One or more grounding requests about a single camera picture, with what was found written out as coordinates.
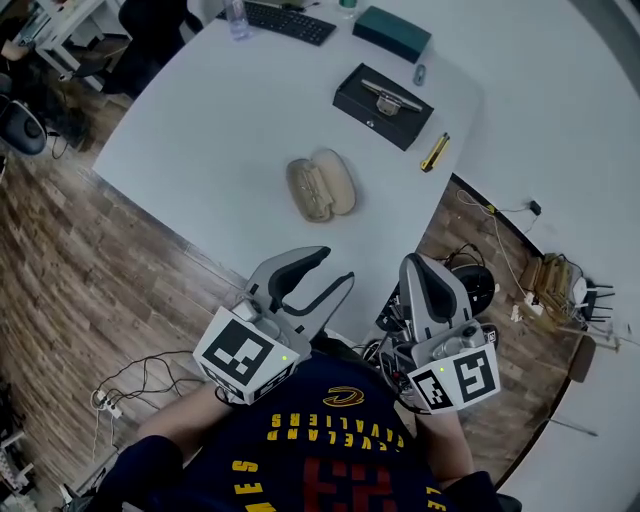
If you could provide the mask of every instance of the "white marker cube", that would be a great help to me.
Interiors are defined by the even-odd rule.
[[[300,358],[222,307],[193,356],[207,377],[246,404],[252,404],[284,381]]]
[[[432,414],[458,411],[500,391],[493,343],[433,361],[409,374],[417,400]]]

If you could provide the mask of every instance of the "black jewelry box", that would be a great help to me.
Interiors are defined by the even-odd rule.
[[[383,114],[377,106],[378,94],[364,87],[362,80],[419,105],[422,107],[422,111],[416,112],[411,108],[403,107],[395,115]],[[338,87],[333,105],[368,126],[369,129],[379,133],[403,151],[406,151],[418,138],[433,113],[433,108],[420,98],[364,64],[360,64]]]

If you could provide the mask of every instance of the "keyboard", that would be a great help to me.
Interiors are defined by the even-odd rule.
[[[245,2],[245,8],[249,25],[252,27],[271,30],[315,46],[324,43],[336,29],[336,26],[331,23],[279,7]],[[218,14],[218,18],[227,19],[225,11]]]

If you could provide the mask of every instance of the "desk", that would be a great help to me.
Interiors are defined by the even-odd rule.
[[[390,0],[373,3],[393,12]],[[414,65],[353,37],[351,23],[332,7],[309,14],[339,25],[320,48],[258,30],[235,43],[226,23],[215,20],[138,98],[94,169],[212,260],[245,277],[289,249],[330,247],[329,258],[288,302],[306,304],[354,271],[355,286],[329,327],[358,341],[438,205],[480,91],[431,52],[423,57],[426,83],[414,86]],[[336,88],[361,62],[435,108],[407,152],[332,106]],[[451,135],[446,155],[434,171],[422,173],[420,162],[445,131]],[[310,224],[289,195],[285,167],[321,147],[337,151],[350,166],[358,204],[348,216]]]
[[[51,21],[47,27],[36,38],[36,52],[38,55],[61,74],[78,69],[80,62],[64,48],[63,44],[83,21],[105,3],[117,19],[120,6],[116,0],[75,0],[66,2],[64,4],[65,8],[51,16]],[[56,55],[62,59],[67,67],[60,62],[60,59],[56,58]],[[85,80],[94,89],[102,90],[103,84],[97,78],[89,76]]]

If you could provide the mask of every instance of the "navy jersey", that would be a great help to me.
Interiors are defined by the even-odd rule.
[[[499,512],[486,473],[440,490],[378,378],[314,354],[216,426],[186,468],[165,438],[129,447],[98,499],[149,511]]]

